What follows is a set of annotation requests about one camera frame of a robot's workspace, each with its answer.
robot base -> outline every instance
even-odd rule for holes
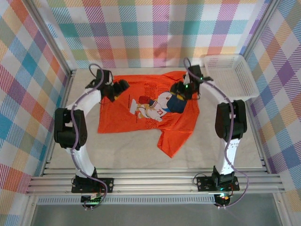
[[[197,185],[199,192],[231,192],[239,191],[237,177],[233,178],[231,183],[216,187],[211,177],[197,177]]]
[[[108,187],[108,191],[107,191],[108,193],[113,192],[114,178],[98,178],[95,168],[91,177],[103,181]],[[72,182],[71,192],[72,193],[100,193],[100,192],[104,193],[105,188],[101,183],[95,180],[75,176],[75,179]]]

white floor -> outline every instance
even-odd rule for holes
[[[113,75],[162,74],[182,68],[112,69]],[[89,70],[78,69],[67,104],[75,101],[85,86],[93,79]],[[211,168],[216,164],[219,140],[215,133],[216,109],[209,100],[198,101],[200,115],[193,135],[175,155],[169,158],[157,148],[160,130],[134,131],[118,134],[98,134],[99,105],[86,118],[88,128],[87,149],[91,162],[97,168]],[[240,142],[235,167],[261,168],[259,154],[252,130],[248,130]],[[56,144],[51,168],[74,168],[71,157]]]

shirt sleeve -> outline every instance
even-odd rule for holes
[[[178,130],[162,129],[162,134],[158,141],[158,148],[172,158],[192,135],[191,132],[181,132]]]

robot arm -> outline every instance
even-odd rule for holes
[[[186,73],[183,82],[175,83],[171,87],[171,92],[181,96],[184,100],[192,99],[194,93],[201,94],[210,100],[216,107],[215,132],[220,140],[220,151],[218,162],[214,166],[211,177],[198,177],[197,185],[199,191],[237,191],[239,185],[237,177],[232,166],[234,165],[236,150],[243,134],[247,130],[246,107],[242,100],[231,102],[234,113],[233,132],[228,145],[231,128],[231,109],[230,104],[225,103],[225,95],[222,95],[220,89],[210,77],[204,77],[199,65],[187,68],[190,73]]]
[[[112,192],[113,178],[99,178],[94,165],[87,154],[87,127],[85,117],[90,110],[101,102],[104,97],[114,102],[129,84],[125,80],[113,82],[110,71],[103,70],[103,82],[101,83],[101,70],[97,70],[96,79],[86,86],[84,93],[66,108],[58,108],[55,111],[54,139],[69,154],[72,155],[74,164],[77,167],[76,176],[72,182],[72,193],[99,193],[100,191]],[[71,122],[71,109],[74,107],[73,115],[78,132],[78,142],[75,150],[72,150],[76,143],[76,130]]]

plaid fabric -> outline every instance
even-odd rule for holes
[[[70,68],[121,68],[243,53],[270,0],[35,2]]]
[[[0,225],[17,225],[67,76],[21,0],[0,3]]]
[[[248,63],[261,93],[251,108],[263,148],[301,222],[301,0],[281,2]]]

